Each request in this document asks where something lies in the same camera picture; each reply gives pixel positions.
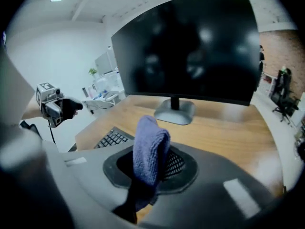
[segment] table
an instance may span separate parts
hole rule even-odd
[[[130,95],[76,135],[78,150],[93,149],[116,126],[135,136],[138,121],[168,98]],[[283,193],[282,166],[271,132],[254,105],[202,100],[189,125],[158,121],[171,141],[213,152],[231,160],[259,180],[274,196]]]

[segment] black screen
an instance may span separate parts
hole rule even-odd
[[[249,105],[259,33],[249,0],[173,0],[112,36],[127,94]]]

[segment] potted plant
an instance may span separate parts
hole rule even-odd
[[[91,68],[89,70],[89,74],[92,75],[94,77],[94,79],[96,79],[98,77],[97,70],[94,68]]]

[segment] cable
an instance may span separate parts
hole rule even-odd
[[[51,127],[50,127],[50,132],[51,132],[51,136],[52,136],[52,139],[53,139],[53,143],[55,143],[55,144],[56,144],[56,142],[55,142],[55,140],[54,140],[54,136],[53,136],[53,132],[52,132]]]

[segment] monitor stand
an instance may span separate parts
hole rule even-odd
[[[188,125],[192,122],[195,114],[195,105],[190,101],[179,101],[177,97],[165,100],[154,112],[157,120]]]

